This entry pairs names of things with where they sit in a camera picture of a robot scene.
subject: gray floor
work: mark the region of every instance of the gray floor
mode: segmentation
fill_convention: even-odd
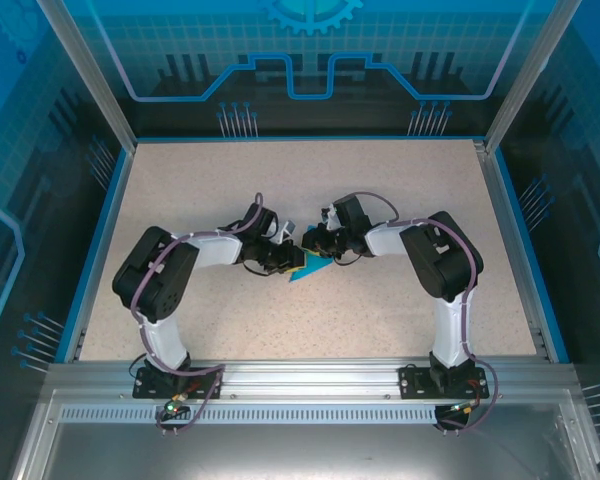
[[[535,353],[473,143],[374,140],[140,145],[81,359],[142,352],[111,281],[147,227],[182,233],[226,225],[261,191],[282,221],[298,225],[299,239],[321,207],[355,190],[385,195],[404,219],[449,211],[485,262],[472,309],[474,350]],[[374,199],[363,206],[372,222],[389,218]],[[434,337],[432,300],[406,256],[330,266],[293,283],[211,267],[191,279],[178,315],[199,359],[420,356]]]

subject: glass panel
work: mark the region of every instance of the glass panel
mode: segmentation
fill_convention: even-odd
[[[502,150],[569,356],[600,384],[600,0],[582,2]]]
[[[139,136],[483,135],[554,0],[69,0]]]
[[[119,153],[36,3],[0,2],[0,478],[53,358]]]

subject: enclosure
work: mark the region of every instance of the enclosure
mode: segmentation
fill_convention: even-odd
[[[488,420],[401,398],[439,333],[407,257],[224,265],[177,313],[219,398],[163,439],[111,288],[142,233],[260,191],[299,243],[361,190],[480,252]],[[0,478],[165,474],[600,478],[600,0],[0,2]]]

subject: gear logo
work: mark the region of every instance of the gear logo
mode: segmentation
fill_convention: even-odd
[[[260,0],[260,5],[281,28],[313,35],[316,30],[326,34],[340,28],[342,20],[351,20],[353,10],[362,7],[362,0]]]
[[[0,0],[0,26],[11,42],[25,49],[39,31],[35,0]]]

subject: beige work surface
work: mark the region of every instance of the beige work surface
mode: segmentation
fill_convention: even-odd
[[[320,208],[357,190],[390,199],[402,219],[447,210],[484,259],[473,299],[478,354],[534,354],[527,321],[473,143],[369,140],[141,144],[107,255],[82,360],[131,359],[138,328],[111,281],[144,230],[209,230],[240,219],[256,191],[300,239]],[[373,223],[391,212],[361,199]],[[331,265],[296,282],[242,266],[196,271],[177,315],[198,359],[428,355],[433,299],[406,256]]]

